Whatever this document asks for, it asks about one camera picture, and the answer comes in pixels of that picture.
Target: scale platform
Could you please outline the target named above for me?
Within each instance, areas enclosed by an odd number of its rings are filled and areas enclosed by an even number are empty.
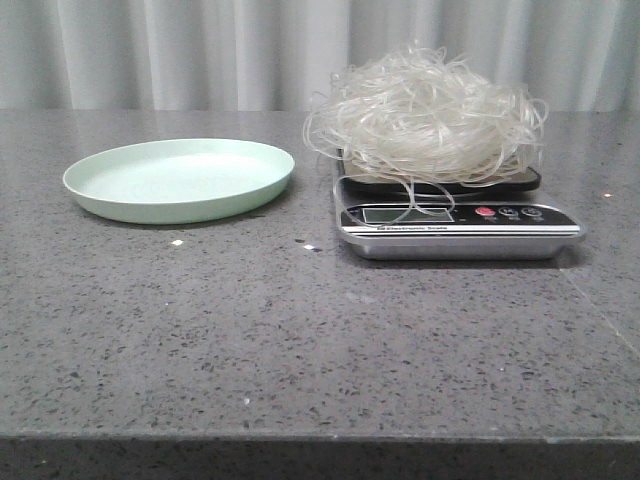
[[[344,162],[337,163],[343,175]],[[448,186],[453,209],[424,185],[415,191],[422,192],[418,204],[429,212],[412,209],[393,222],[408,209],[402,186],[347,177],[335,184],[337,227],[342,239],[369,259],[548,259],[579,242],[586,228],[538,191],[539,184],[540,176],[529,169],[512,182],[483,189]]]

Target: plate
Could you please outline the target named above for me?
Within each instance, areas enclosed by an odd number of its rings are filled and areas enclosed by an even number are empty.
[[[78,204],[130,223],[181,224],[237,215],[277,197],[294,160],[263,143],[197,138],[107,150],[69,167]]]

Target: digital scale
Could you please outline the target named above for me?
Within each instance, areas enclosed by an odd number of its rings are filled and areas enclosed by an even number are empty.
[[[340,236],[354,251],[376,260],[537,260],[579,242],[585,226],[538,191],[533,169],[488,187],[443,185],[455,198],[415,184],[428,213],[407,212],[408,194],[398,182],[367,177],[338,161],[335,184]]]

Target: white curtain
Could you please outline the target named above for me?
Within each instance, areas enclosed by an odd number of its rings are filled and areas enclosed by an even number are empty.
[[[640,109],[638,0],[0,0],[0,108],[308,110],[403,43],[551,110]]]

